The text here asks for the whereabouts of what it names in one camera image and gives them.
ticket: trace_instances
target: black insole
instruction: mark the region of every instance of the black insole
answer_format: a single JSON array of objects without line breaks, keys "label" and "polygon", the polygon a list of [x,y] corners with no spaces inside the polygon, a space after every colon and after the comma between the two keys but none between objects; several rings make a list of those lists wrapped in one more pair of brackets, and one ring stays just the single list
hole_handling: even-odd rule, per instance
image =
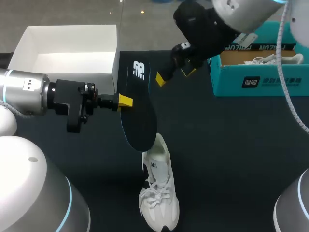
[{"label": "black insole", "polygon": [[121,123],[127,141],[137,151],[148,151],[157,132],[157,118],[149,98],[150,74],[150,63],[141,56],[127,63],[123,94],[133,99],[133,107],[121,109]]}]

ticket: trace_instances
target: dark tabletop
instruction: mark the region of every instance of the dark tabletop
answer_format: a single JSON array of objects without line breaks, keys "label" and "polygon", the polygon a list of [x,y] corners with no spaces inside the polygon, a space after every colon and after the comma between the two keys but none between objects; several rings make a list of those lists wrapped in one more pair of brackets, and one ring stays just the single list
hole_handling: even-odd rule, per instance
[{"label": "dark tabletop", "polygon": [[[159,88],[155,71],[169,53],[134,53],[151,63],[150,95],[180,202],[175,231],[273,232],[276,199],[309,167],[309,136],[285,99],[217,98],[207,66],[189,78],[177,72]],[[121,53],[120,86],[132,54]],[[292,100],[309,125],[309,99]],[[149,231],[138,208],[141,153],[127,144],[119,113],[95,110],[80,134],[66,133],[66,117],[54,112],[18,126],[82,193],[91,232]]]}]

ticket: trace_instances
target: cable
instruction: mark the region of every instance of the cable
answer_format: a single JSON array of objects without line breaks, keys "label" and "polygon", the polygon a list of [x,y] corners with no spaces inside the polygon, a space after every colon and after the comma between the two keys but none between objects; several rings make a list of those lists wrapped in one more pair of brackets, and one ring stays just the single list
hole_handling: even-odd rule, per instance
[{"label": "cable", "polygon": [[15,114],[16,116],[19,116],[21,118],[33,118],[34,116],[33,115],[25,115],[25,114],[22,114],[21,112],[19,112],[18,110],[16,110],[14,107],[12,107],[11,105],[9,105],[8,103],[0,100],[0,105],[8,108],[13,114]]},{"label": "cable", "polygon": [[306,133],[309,134],[309,128],[299,118],[299,116],[298,116],[298,114],[297,114],[297,112],[296,112],[296,110],[295,110],[295,108],[293,106],[293,103],[292,103],[292,100],[291,100],[288,88],[287,88],[285,80],[284,80],[284,75],[283,75],[283,70],[282,70],[281,46],[282,46],[282,38],[283,38],[283,31],[284,31],[284,23],[285,23],[287,12],[289,10],[289,6],[290,6],[290,1],[288,0],[286,2],[286,4],[285,4],[285,7],[284,7],[284,11],[283,11],[283,14],[282,14],[282,18],[281,18],[281,22],[280,22],[280,27],[279,27],[279,33],[278,33],[277,50],[276,50],[276,53],[277,53],[277,64],[278,64],[278,74],[279,74],[281,86],[282,86],[282,89],[283,89],[286,101],[288,103],[288,106],[289,106],[289,108],[290,108],[290,110],[291,110],[295,120],[300,125],[300,127],[302,129],[304,129],[304,131]]}]

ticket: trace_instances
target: white cardboard box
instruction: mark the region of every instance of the white cardboard box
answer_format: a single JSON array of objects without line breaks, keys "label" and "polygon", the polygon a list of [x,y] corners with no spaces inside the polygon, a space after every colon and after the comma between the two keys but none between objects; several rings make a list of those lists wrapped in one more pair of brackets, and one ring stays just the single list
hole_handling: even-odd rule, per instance
[{"label": "white cardboard box", "polygon": [[116,25],[27,27],[9,69],[45,73],[50,80],[95,83],[99,93],[117,90]]}]

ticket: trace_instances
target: gray floor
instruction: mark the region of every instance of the gray floor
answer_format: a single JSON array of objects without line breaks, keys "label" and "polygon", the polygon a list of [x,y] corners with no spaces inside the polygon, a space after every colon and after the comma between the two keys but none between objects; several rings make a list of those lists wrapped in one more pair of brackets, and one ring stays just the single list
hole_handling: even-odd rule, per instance
[{"label": "gray floor", "polygon": [[[173,20],[181,2],[120,1],[0,0],[0,52],[14,51],[27,26],[43,25],[117,24],[122,51],[170,50],[185,41]],[[211,0],[198,2],[211,7]]]}]

